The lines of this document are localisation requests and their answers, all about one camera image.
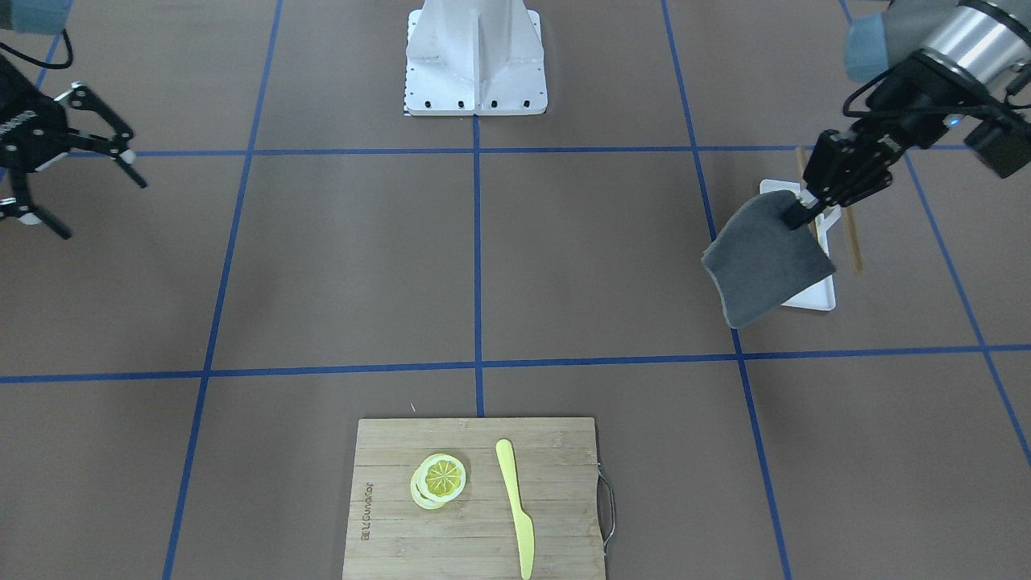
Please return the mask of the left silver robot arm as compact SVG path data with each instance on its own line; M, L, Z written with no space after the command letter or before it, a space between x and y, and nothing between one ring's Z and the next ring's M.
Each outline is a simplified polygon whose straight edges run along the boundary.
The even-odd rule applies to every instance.
M844 131L818 136L803 181L813 201L785 206L796 229L829 208L847 208L892 183L910 148L928 150L965 118L965 146L1000 179L1029 165L1027 1L887 1L855 19L844 48L859 88L841 106Z

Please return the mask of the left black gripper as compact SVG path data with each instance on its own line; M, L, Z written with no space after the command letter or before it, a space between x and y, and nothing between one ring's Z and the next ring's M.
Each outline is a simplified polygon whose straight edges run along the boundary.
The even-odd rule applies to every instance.
M890 186L890 168L899 158L912 147L931 147L949 131L950 115L969 115L977 107L979 93L968 74L913 52L847 97L843 115L853 124L818 136L802 175L814 204L788 201L780 220L789 230L814 232L824 209L846 208Z

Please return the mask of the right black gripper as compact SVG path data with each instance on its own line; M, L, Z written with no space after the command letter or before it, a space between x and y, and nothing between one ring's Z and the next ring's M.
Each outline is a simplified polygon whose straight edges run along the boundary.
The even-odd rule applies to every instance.
M133 168L133 129L89 86L73 82L59 97L51 97L4 56L1 92L1 163L10 180L10 194L1 201L2 219L44 225L65 241L72 238L69 227L33 201L27 176L70 153L71 148L107 155L137 186L149 186ZM113 135L102 137L71 128L68 110L92 111L106 122Z

